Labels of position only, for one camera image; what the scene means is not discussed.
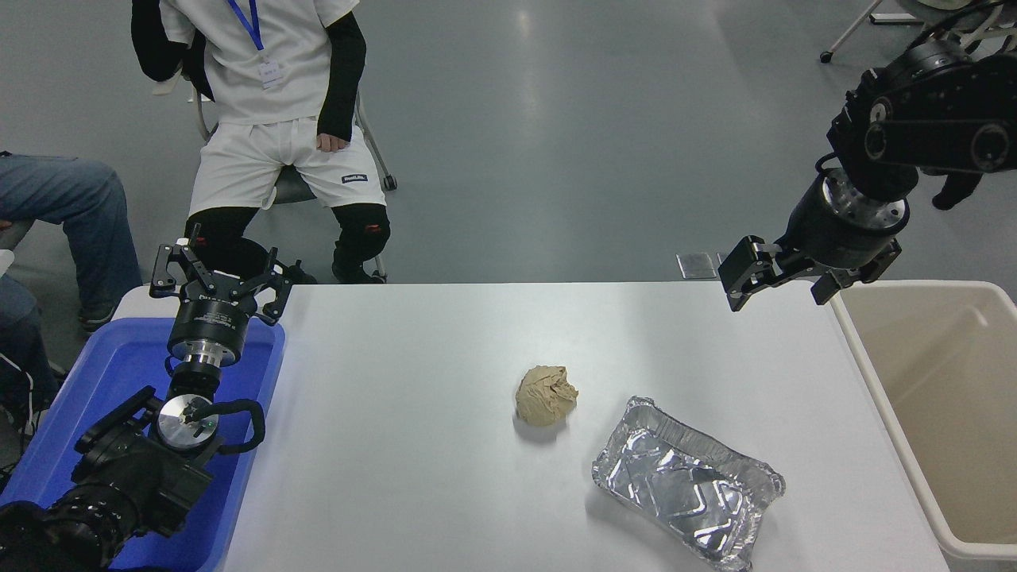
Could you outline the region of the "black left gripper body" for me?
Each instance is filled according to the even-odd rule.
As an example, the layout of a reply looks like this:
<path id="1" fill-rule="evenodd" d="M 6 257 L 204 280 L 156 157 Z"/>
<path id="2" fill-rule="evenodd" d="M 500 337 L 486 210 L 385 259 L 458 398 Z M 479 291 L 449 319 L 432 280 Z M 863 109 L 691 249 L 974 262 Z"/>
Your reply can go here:
<path id="1" fill-rule="evenodd" d="M 186 344 L 201 340 L 228 350 L 243 349 L 248 323 L 257 312 L 254 296 L 232 300 L 181 291 L 179 297 L 180 307 L 168 337 L 170 350 L 183 350 Z"/>

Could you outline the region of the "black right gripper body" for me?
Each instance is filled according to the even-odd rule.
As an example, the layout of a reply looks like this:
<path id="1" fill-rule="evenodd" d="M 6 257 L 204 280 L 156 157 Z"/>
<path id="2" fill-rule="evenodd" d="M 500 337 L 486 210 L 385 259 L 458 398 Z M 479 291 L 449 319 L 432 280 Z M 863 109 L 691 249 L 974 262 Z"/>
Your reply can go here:
<path id="1" fill-rule="evenodd" d="M 906 201 L 862 195 L 849 181 L 814 181 L 791 212 L 783 246 L 839 270 L 862 267 L 906 225 Z"/>

